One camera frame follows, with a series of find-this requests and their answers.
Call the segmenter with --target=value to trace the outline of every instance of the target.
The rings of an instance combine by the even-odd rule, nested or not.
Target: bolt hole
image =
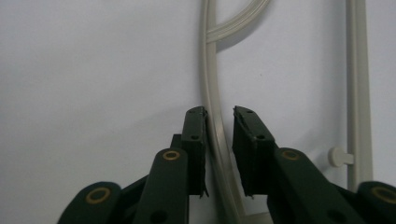
[[[177,151],[167,151],[163,153],[163,158],[167,161],[174,161],[177,160],[179,157],[180,153],[178,153]]]
[[[153,212],[149,218],[151,223],[164,223],[166,219],[168,219],[168,215],[161,210]]]
[[[260,135],[257,135],[256,138],[262,140],[262,139],[265,139],[265,136],[263,134],[260,134]]]
[[[386,203],[396,204],[396,192],[384,187],[374,187],[372,193],[375,197]]]
[[[327,216],[336,223],[346,223],[347,217],[336,210],[330,210],[327,212]]]

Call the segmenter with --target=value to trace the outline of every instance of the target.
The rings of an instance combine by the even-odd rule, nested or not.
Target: plastic tube
[[[247,7],[238,15],[256,15],[255,7]],[[216,1],[203,0],[202,9],[202,24],[201,24],[201,92],[203,103],[208,114],[208,134],[210,139],[211,152],[213,157],[213,169],[215,171],[215,178],[220,192],[220,197],[225,206],[228,223],[235,224],[258,224],[258,223],[272,223],[272,219],[268,213],[256,214],[246,216],[244,206],[241,201],[241,195],[236,184],[235,176],[233,175],[233,166],[231,154],[227,147],[224,127],[220,109],[219,87],[217,78],[217,60],[216,60],[216,41],[207,41],[208,30],[213,30],[213,34],[226,34],[229,36],[242,29],[244,26],[235,24],[243,24],[246,21],[251,21],[244,16],[236,16],[233,20],[226,22],[224,26],[216,27]],[[233,28],[231,33],[226,32],[229,28]]]

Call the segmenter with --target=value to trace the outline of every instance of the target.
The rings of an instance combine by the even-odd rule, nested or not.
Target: white tube
[[[227,147],[220,109],[217,78],[216,42],[207,43],[207,31],[216,26],[216,1],[203,0],[200,43],[201,92],[208,114],[208,134],[215,178],[223,201],[227,223],[259,224],[272,223],[270,215],[256,214],[246,216],[241,195],[233,175],[231,154]]]
[[[348,189],[373,179],[365,0],[346,1]]]

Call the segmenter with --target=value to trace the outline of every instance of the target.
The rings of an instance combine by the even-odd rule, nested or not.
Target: white pipe
[[[373,179],[365,0],[346,1],[348,189]]]

